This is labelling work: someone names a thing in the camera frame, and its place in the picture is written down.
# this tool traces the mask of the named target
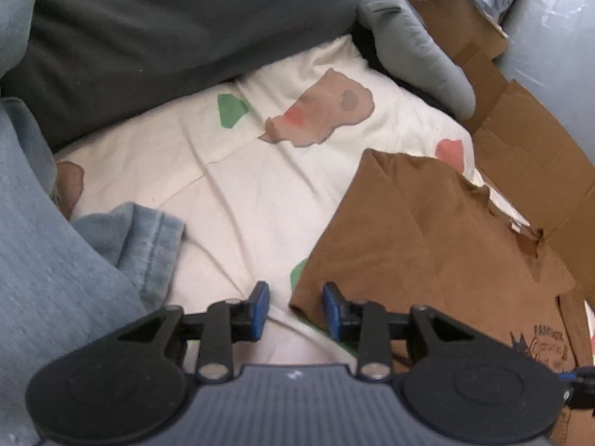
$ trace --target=dark gray fabric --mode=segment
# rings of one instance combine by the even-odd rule
[[[338,37],[355,0],[37,0],[6,75],[53,149]]]

